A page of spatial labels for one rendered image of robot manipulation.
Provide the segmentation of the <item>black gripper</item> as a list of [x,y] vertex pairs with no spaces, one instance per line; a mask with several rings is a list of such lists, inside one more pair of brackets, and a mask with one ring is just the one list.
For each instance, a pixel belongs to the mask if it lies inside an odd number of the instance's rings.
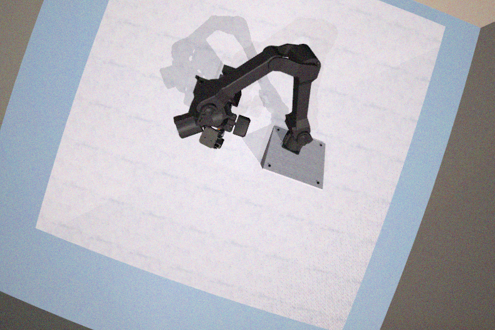
[[[192,102],[190,104],[188,112],[190,112],[190,111],[193,111],[192,110]],[[226,121],[222,126],[215,127],[215,128],[218,128],[221,130],[224,129],[224,131],[232,132],[233,126],[235,125],[234,131],[232,134],[240,136],[240,137],[245,137],[247,130],[248,130],[248,127],[249,127],[249,124],[251,122],[250,118],[239,115],[237,122],[235,122],[237,115],[234,113],[232,113],[232,115],[233,115],[232,117],[226,118]]]

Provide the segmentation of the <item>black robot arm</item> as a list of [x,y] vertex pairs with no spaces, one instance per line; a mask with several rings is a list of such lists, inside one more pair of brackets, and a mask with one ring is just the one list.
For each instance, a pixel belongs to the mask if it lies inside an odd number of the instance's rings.
[[224,142],[221,136],[224,129],[213,127],[222,126],[226,118],[233,116],[227,104],[230,97],[268,73],[279,71],[294,77],[293,107],[292,112],[285,115],[288,132],[282,148],[299,155],[302,147],[313,140],[308,103],[311,83],[317,79],[320,69],[320,61],[307,44],[269,45],[223,77],[209,79],[195,87],[193,111],[174,117],[179,136],[183,139],[202,132],[199,138],[201,144],[220,149]]

